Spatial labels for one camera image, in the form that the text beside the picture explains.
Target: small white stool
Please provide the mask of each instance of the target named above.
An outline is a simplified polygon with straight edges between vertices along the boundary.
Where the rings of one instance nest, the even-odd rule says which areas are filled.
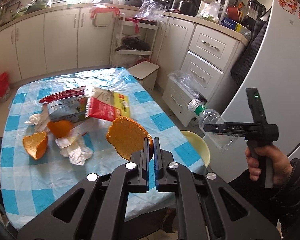
[[[143,87],[153,90],[159,67],[156,64],[144,61],[132,66],[128,71]]]

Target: red snack bag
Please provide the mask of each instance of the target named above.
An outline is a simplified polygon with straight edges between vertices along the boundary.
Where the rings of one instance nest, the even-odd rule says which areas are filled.
[[[92,87],[89,91],[86,117],[113,121],[119,116],[130,117],[128,97],[106,89]]]
[[[46,102],[52,102],[56,100],[60,100],[63,98],[70,98],[70,97],[75,97],[75,96],[81,96],[84,95],[84,90],[86,86],[78,87],[78,88],[72,88],[69,90],[65,90],[59,93],[52,94],[50,96],[46,96],[44,98],[41,98],[39,103],[46,103]]]

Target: table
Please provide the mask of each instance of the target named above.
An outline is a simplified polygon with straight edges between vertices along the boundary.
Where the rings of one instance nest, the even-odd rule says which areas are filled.
[[[197,152],[125,68],[84,71],[32,82],[18,89],[2,139],[2,196],[7,216],[17,230],[87,174],[96,172],[104,175],[127,162],[106,140],[111,122],[104,120],[98,120],[96,129],[84,136],[87,147],[94,151],[84,166],[72,165],[68,158],[61,156],[51,133],[48,149],[40,160],[35,161],[26,153],[22,139],[25,135],[34,133],[34,126],[28,126],[24,122],[32,114],[41,112],[39,99],[88,84],[129,96],[131,117],[153,138],[159,137],[161,148],[172,152],[174,160],[188,166],[191,171],[203,171],[204,162]],[[155,190],[153,159],[149,167],[149,191],[145,194],[129,194],[126,220],[174,203],[171,193],[158,193]]]

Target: drawer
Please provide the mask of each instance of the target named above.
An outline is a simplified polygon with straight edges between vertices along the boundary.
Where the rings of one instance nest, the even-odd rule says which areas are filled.
[[[225,72],[238,41],[226,34],[197,25],[189,50]]]
[[[169,78],[162,99],[186,127],[194,117],[194,114],[188,110],[188,104],[194,97],[188,91],[183,90],[180,84]]]
[[[215,66],[188,51],[182,68],[194,78],[194,85],[199,93],[209,101],[224,75]]]

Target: refrigerator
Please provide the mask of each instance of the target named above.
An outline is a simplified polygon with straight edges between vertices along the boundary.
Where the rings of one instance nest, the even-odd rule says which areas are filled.
[[[300,5],[297,0],[273,0],[266,34],[239,90],[222,116],[227,122],[253,122],[246,88],[257,87],[268,123],[277,124],[274,145],[289,159],[300,159]],[[247,169],[246,141],[239,138],[220,153],[205,137],[210,167],[226,182]]]

